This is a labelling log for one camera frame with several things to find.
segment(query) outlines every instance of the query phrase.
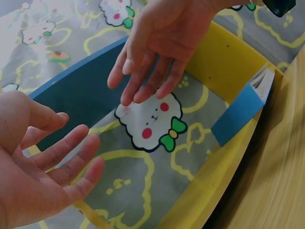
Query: blue panel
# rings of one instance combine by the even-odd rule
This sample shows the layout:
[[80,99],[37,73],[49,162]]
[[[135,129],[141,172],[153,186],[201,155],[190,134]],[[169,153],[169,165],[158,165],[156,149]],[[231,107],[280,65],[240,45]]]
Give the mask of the blue panel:
[[79,124],[92,127],[120,104],[130,76],[125,76],[116,89],[108,88],[107,78],[126,40],[79,61],[30,94],[33,100],[70,116],[63,129],[37,144],[40,150],[50,147]]
[[263,108],[260,99],[250,84],[246,84],[237,98],[211,128],[220,146],[224,146]]

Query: box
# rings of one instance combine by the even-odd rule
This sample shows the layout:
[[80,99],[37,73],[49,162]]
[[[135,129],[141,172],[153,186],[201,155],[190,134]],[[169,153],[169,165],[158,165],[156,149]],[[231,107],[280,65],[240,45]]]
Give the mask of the box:
[[[126,38],[92,54],[30,94],[35,101],[56,112],[64,111],[70,115],[67,126],[38,143],[36,150],[42,151],[53,145],[78,124],[92,127],[119,105],[129,77],[124,77],[120,86],[114,90],[108,89],[106,82],[125,42]],[[269,63],[250,46],[212,22],[186,71],[231,104],[266,62]],[[268,67],[275,72],[274,87],[278,87],[282,73],[270,63]],[[224,146],[214,149],[156,228],[202,228],[232,179],[259,117],[260,112]],[[110,222],[110,226],[99,216],[102,213],[93,210],[86,201],[75,206],[100,228],[129,228],[114,221]]]

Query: green bow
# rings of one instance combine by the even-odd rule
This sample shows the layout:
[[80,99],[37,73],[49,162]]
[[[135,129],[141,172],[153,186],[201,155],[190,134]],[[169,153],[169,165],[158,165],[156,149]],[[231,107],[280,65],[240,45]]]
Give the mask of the green bow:
[[[47,31],[47,32],[44,32],[42,35],[43,35],[43,36],[51,36],[52,33]],[[42,36],[39,36],[38,38],[36,38],[36,40],[34,41],[34,43],[35,43],[35,44],[38,44],[38,42],[40,41],[41,37],[42,37]]]
[[175,139],[178,138],[179,134],[183,134],[187,131],[187,125],[177,117],[173,117],[171,121],[171,129],[167,134],[163,135],[159,142],[164,146],[165,150],[169,153],[174,151],[176,148]]
[[123,21],[123,25],[127,28],[127,29],[131,29],[132,27],[132,24],[133,24],[133,21],[132,21],[132,18],[134,18],[135,16],[135,12],[132,8],[130,8],[129,6],[126,6],[126,11],[128,13],[128,15],[130,17],[126,18],[124,21]]

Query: yellow frame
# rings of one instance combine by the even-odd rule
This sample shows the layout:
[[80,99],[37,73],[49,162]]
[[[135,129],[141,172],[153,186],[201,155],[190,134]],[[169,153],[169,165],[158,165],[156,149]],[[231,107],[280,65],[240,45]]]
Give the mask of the yellow frame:
[[[212,22],[186,71],[231,103],[250,78],[266,63],[275,71],[274,86],[283,74],[266,58]],[[201,229],[229,185],[255,130],[260,113],[224,147],[217,147],[157,229]],[[30,152],[37,153],[33,147]],[[97,227],[112,229],[84,202],[75,204]]]

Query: finger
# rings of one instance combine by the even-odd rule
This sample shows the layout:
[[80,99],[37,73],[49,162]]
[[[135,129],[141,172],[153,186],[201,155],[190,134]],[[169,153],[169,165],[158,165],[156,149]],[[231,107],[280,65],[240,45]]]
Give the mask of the finger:
[[122,72],[125,75],[136,71],[142,63],[149,37],[153,31],[153,21],[149,11],[143,11],[135,19],[131,34],[127,41],[127,56]]
[[171,58],[160,56],[153,73],[149,77],[147,84],[140,88],[139,91],[135,94],[133,98],[135,103],[142,103],[147,100],[153,93],[155,93],[162,80],[164,79],[171,61]]
[[95,158],[84,176],[74,185],[64,187],[68,197],[69,205],[83,200],[99,182],[104,169],[104,161],[101,157]]
[[181,79],[187,62],[175,60],[165,83],[157,90],[157,98],[162,99],[171,93]]
[[91,161],[100,146],[98,135],[91,135],[81,147],[77,155],[60,168],[48,172],[48,175],[59,185],[65,186],[72,182],[76,176]]
[[79,125],[68,133],[62,140],[55,143],[44,152],[31,157],[42,171],[58,165],[87,136],[89,129],[86,125]]
[[148,50],[143,58],[140,68],[132,74],[126,88],[124,89],[121,96],[121,104],[128,106],[134,98],[134,95],[138,92],[142,83],[144,82],[147,74],[155,61],[157,54]]
[[[63,116],[67,121],[69,120],[69,116],[66,113],[58,113],[58,115]],[[52,134],[53,132],[63,128],[66,125],[65,123],[58,123],[59,126],[54,128],[53,130],[40,130],[36,127],[30,126],[28,127],[27,132],[25,133],[25,136],[23,140],[21,141],[21,149],[27,149],[30,146],[33,146],[37,143],[39,143],[42,139],[44,139],[46,136]]]
[[66,117],[20,91],[1,94],[0,109],[0,147],[10,154],[20,144],[29,126],[52,131],[67,122]]
[[122,70],[126,60],[126,56],[127,53],[126,53],[126,45],[125,45],[108,76],[107,85],[109,88],[116,88],[122,81],[124,77]]

